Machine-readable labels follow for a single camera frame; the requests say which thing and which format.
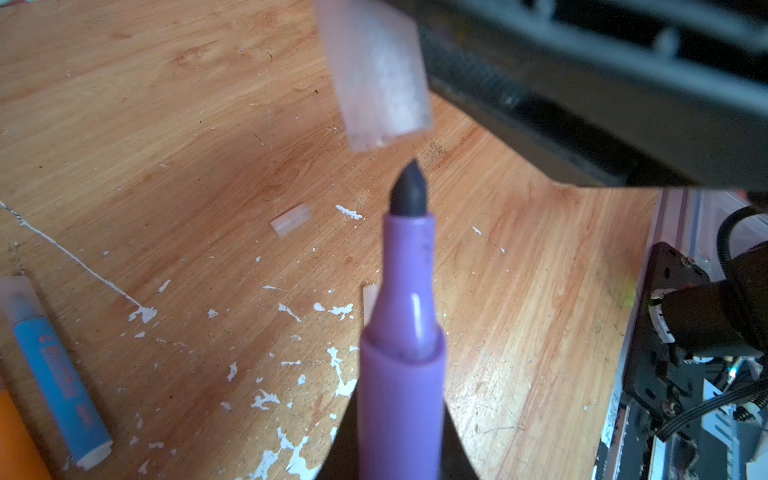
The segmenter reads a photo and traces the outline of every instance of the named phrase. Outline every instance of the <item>pink translucent cap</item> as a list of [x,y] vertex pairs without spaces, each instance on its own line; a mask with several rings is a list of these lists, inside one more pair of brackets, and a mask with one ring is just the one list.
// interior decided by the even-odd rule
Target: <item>pink translucent cap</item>
[[275,230],[275,233],[277,233],[277,236],[282,237],[286,233],[309,220],[311,216],[312,211],[310,210],[310,206],[307,204],[301,204],[296,208],[288,210],[286,213],[280,215],[275,220],[272,220],[270,225]]
[[349,147],[365,151],[432,128],[416,21],[381,0],[313,0]]

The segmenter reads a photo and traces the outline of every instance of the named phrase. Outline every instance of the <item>white paint line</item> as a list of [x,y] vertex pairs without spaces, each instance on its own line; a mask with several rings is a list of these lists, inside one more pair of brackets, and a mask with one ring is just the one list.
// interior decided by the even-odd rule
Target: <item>white paint line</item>
[[360,220],[362,218],[362,215],[358,214],[356,211],[348,210],[341,205],[336,205],[336,209],[341,212],[342,214],[345,214],[346,216],[353,218],[354,220]]
[[279,312],[286,312],[286,313],[288,313],[288,315],[291,315],[293,318],[295,318],[297,322],[301,322],[301,319],[298,316],[296,316],[293,312],[291,312],[290,308],[288,308],[287,306],[283,305],[282,303],[278,303],[277,310]]
[[230,365],[230,374],[227,375],[227,381],[231,382],[235,375],[237,375],[237,362]]
[[118,287],[117,285],[115,285],[115,284],[114,284],[114,282],[110,282],[109,280],[105,279],[104,277],[102,277],[102,276],[101,276],[101,275],[99,275],[98,273],[94,272],[94,271],[93,271],[93,270],[92,270],[92,269],[91,269],[91,268],[90,268],[88,265],[86,265],[86,264],[85,264],[85,263],[84,263],[82,260],[80,260],[80,259],[79,259],[79,258],[77,258],[75,255],[73,255],[73,254],[72,254],[72,253],[71,253],[69,250],[67,250],[67,249],[65,249],[64,247],[62,247],[61,245],[59,245],[59,243],[58,243],[56,240],[54,240],[54,239],[50,238],[50,237],[49,237],[48,235],[46,235],[45,233],[42,233],[42,231],[40,231],[40,230],[38,230],[38,229],[34,228],[34,227],[33,227],[33,226],[32,226],[32,225],[31,225],[31,224],[30,224],[30,223],[29,223],[27,220],[24,220],[24,218],[22,218],[22,216],[21,216],[21,215],[19,215],[19,214],[16,212],[16,210],[13,210],[13,209],[12,209],[12,208],[10,208],[8,205],[6,205],[5,203],[3,203],[1,200],[0,200],[0,207],[2,207],[2,208],[5,208],[7,211],[11,212],[11,214],[12,214],[14,217],[16,217],[16,220],[18,220],[18,221],[19,221],[19,225],[20,225],[21,227],[26,227],[26,228],[28,228],[29,230],[32,230],[33,232],[35,232],[37,235],[40,235],[41,237],[45,238],[47,241],[49,241],[49,242],[53,243],[53,244],[54,244],[54,245],[55,245],[55,246],[56,246],[56,247],[57,247],[59,250],[61,250],[61,251],[62,251],[62,252],[64,252],[64,253],[65,253],[65,254],[66,254],[68,257],[70,257],[71,259],[73,259],[73,260],[74,260],[74,261],[75,261],[75,262],[76,262],[78,265],[82,266],[82,267],[83,267],[83,268],[84,268],[84,269],[85,269],[85,270],[86,270],[88,273],[90,273],[91,275],[93,275],[93,276],[95,276],[97,279],[99,279],[99,280],[100,280],[100,281],[101,281],[101,282],[102,282],[104,285],[106,285],[106,286],[110,287],[110,288],[111,288],[111,289],[112,289],[114,292],[116,292],[116,293],[118,293],[118,294],[122,295],[122,296],[123,296],[125,299],[129,300],[129,301],[130,301],[130,302],[132,302],[134,305],[136,305],[137,307],[139,307],[139,308],[138,308],[138,310],[136,310],[135,312],[133,312],[133,313],[132,313],[132,314],[131,314],[131,315],[128,317],[128,320],[129,320],[129,321],[131,321],[131,320],[135,319],[137,315],[141,315],[141,321],[142,321],[142,322],[144,322],[144,323],[148,323],[150,320],[152,320],[152,319],[153,319],[153,318],[154,318],[154,317],[157,315],[157,310],[156,310],[154,307],[151,307],[151,308],[147,308],[147,307],[145,307],[145,306],[142,306],[142,305],[141,305],[141,304],[140,304],[140,303],[139,303],[139,302],[138,302],[138,301],[137,301],[137,300],[136,300],[134,297],[132,297],[132,296],[128,295],[127,293],[125,293],[125,292],[124,292],[124,291],[123,291],[123,290],[122,290],[120,287]]

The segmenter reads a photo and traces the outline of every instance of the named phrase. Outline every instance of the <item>small plastic piece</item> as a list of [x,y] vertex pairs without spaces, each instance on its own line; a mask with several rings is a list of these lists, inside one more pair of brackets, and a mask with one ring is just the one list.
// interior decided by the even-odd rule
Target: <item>small plastic piece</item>
[[302,223],[306,222],[312,216],[310,206],[307,204],[301,204],[292,210],[288,210],[283,215],[280,215],[275,220],[270,222],[273,230],[277,233],[278,237],[282,237],[289,233],[294,228],[298,227]]
[[376,305],[376,298],[379,296],[379,286],[375,283],[365,285],[362,288],[362,325],[368,325],[373,315],[373,307]]

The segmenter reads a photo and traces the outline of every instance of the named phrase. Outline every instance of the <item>translucent cap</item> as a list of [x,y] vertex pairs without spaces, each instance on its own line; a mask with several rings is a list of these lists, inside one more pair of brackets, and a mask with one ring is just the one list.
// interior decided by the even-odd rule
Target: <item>translucent cap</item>
[[353,151],[432,128],[416,21],[381,0],[313,0]]
[[0,311],[12,326],[45,316],[45,309],[29,278],[22,275],[0,278]]

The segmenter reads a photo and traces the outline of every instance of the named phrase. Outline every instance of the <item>orange marker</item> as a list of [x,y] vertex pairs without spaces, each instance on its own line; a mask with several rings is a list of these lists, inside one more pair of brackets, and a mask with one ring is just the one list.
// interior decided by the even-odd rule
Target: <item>orange marker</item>
[[0,480],[51,480],[40,452],[0,379]]

